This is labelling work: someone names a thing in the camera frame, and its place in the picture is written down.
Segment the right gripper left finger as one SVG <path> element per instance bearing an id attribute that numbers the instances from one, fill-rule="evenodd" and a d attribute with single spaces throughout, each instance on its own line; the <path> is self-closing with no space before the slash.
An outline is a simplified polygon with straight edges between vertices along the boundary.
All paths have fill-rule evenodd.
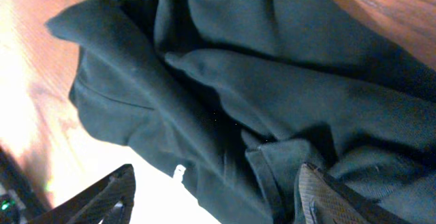
<path id="1" fill-rule="evenodd" d="M 135 192 L 133 165 L 125 164 L 29 224 L 129 224 Z"/>

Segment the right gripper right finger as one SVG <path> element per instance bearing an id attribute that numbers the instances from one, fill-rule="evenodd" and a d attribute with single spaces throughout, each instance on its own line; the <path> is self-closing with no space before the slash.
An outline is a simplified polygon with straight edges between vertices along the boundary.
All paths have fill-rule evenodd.
<path id="1" fill-rule="evenodd" d="M 298 192 L 306 223 L 411 223 L 365 198 L 311 162 L 299 166 Z"/>

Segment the black t-shirt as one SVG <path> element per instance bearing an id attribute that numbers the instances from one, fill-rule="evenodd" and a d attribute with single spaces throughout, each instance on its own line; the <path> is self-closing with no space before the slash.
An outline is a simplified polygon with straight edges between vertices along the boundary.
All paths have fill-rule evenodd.
<path id="1" fill-rule="evenodd" d="M 47 22 L 80 47 L 87 132 L 128 146 L 222 223 L 304 223 L 311 162 L 435 222 L 435 72 L 333 0 L 85 0 Z"/>

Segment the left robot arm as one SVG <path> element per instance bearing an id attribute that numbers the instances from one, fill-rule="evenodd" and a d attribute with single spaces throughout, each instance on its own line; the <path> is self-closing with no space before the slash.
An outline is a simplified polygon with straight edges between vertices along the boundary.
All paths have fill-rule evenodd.
<path id="1" fill-rule="evenodd" d="M 48 210 L 16 162 L 1 149 L 1 224 L 25 224 Z"/>

